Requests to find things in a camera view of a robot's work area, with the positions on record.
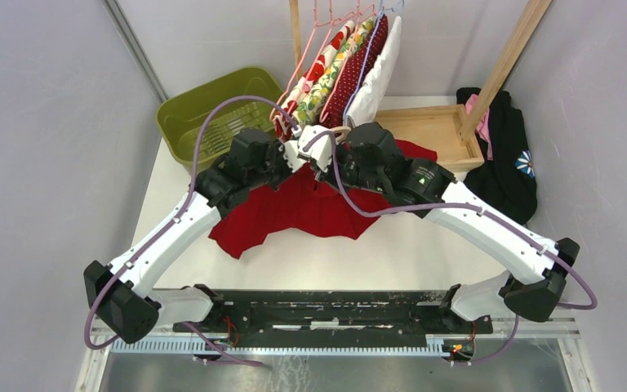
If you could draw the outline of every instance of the red cloth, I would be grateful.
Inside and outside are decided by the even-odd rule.
[[[383,46],[388,38],[388,16],[383,15],[376,32],[374,33],[374,39],[371,40],[371,34],[359,50],[349,58],[345,67],[340,71],[340,76],[337,77],[335,89],[333,89],[331,96],[328,97],[326,106],[321,111],[320,123],[326,128],[339,127],[343,123],[342,115],[345,111],[345,106],[349,102],[349,99],[357,90],[357,82],[359,81],[359,74],[362,75],[362,80],[367,74],[374,68],[376,58],[383,51]],[[367,49],[371,45],[369,50],[369,58],[367,62],[364,60],[367,57]]]
[[[406,157],[436,160],[436,152],[409,141],[397,140]],[[390,207],[380,194],[351,189],[350,198],[364,211]],[[295,228],[317,237],[341,235],[357,239],[378,218],[365,218],[350,207],[330,185],[314,180],[302,167],[275,192],[268,186],[249,193],[248,200],[234,208],[210,232],[225,252],[238,259],[244,251],[261,245],[270,233]]]

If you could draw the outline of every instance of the wooden tray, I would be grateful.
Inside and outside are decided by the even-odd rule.
[[[380,110],[374,120],[396,139],[436,151],[438,164],[451,172],[466,172],[484,163],[474,134],[464,145],[460,143],[459,132],[466,118],[464,105],[447,105]]]

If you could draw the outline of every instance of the gray floor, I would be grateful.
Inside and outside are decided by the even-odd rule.
[[[478,341],[477,354],[501,341]],[[570,391],[555,340],[516,340],[493,362],[450,368],[442,359],[355,357],[252,357],[270,368],[204,367],[189,357],[112,354],[101,391]]]

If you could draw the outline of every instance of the lemon print fabric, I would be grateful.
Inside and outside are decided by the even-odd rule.
[[[326,69],[326,73],[311,87],[309,94],[297,105],[293,117],[300,126],[315,124],[318,121],[321,109],[335,86],[342,66],[348,58],[359,50],[373,30],[375,23],[376,17],[372,16],[357,26],[354,33],[347,38],[345,44],[337,52],[335,60]]]

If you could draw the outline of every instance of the metal bar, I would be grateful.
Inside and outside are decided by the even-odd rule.
[[[512,318],[493,319],[491,325],[494,333],[478,334],[475,339],[505,339],[513,331],[514,320]],[[464,334],[432,334],[427,337],[441,338],[446,340],[466,339]],[[516,339],[580,339],[578,325],[573,318],[562,318],[548,321],[546,323],[534,323],[522,320],[518,326]]]
[[[590,378],[585,371],[585,365],[580,357],[580,342],[577,339],[559,339],[558,346],[561,349],[563,363],[568,372],[573,392],[592,392]]]
[[[167,95],[164,86],[155,73],[153,66],[150,64],[148,56],[145,54],[145,51],[143,51],[143,47],[140,45],[138,37],[136,37],[136,34],[133,32],[131,25],[128,23],[128,19],[126,18],[126,15],[124,15],[117,0],[102,0],[102,3],[104,3],[104,6],[107,8],[114,24],[117,25],[119,33],[121,33],[128,49],[131,50],[131,54],[136,58],[140,69],[145,74],[148,82],[150,82],[150,86],[153,88],[157,98],[160,102],[168,100],[169,96]]]
[[[116,335],[116,333],[99,318],[96,318],[95,321],[92,322],[90,334],[91,336],[102,336],[106,338]],[[227,332],[204,332],[203,335],[208,339],[227,339],[228,337]],[[174,332],[171,326],[163,326],[151,329],[150,332],[148,332],[148,336],[191,336],[191,334],[187,332]]]
[[[496,93],[501,89],[501,86],[503,86],[516,60],[520,57],[525,44],[532,36],[551,2],[552,0],[530,0],[527,2],[525,9],[522,10],[520,19],[518,19],[518,23],[515,25],[508,42],[501,52],[499,60],[484,83],[477,102],[458,132],[461,143],[465,144],[470,137],[474,137],[474,129],[477,127],[479,120],[482,119],[487,109],[489,109],[489,105],[494,100]]]
[[[299,22],[299,0],[290,0],[290,24],[292,29],[292,45],[294,47],[294,68],[301,60],[301,27]],[[297,72],[297,78],[301,76],[302,70]]]
[[[109,339],[109,336],[92,337],[92,341],[95,344],[100,344],[107,339]],[[109,347],[102,350],[86,350],[74,389],[76,392],[98,392],[100,390],[102,377],[107,366],[107,359],[109,358],[109,351]]]
[[[274,348],[234,347],[225,352],[232,355],[325,355],[325,356],[397,356],[397,357],[447,357],[442,351],[443,339],[427,339],[426,347],[327,347],[327,348]],[[195,335],[147,336],[133,345],[115,341],[111,346],[115,354],[217,354],[206,347],[205,342]]]

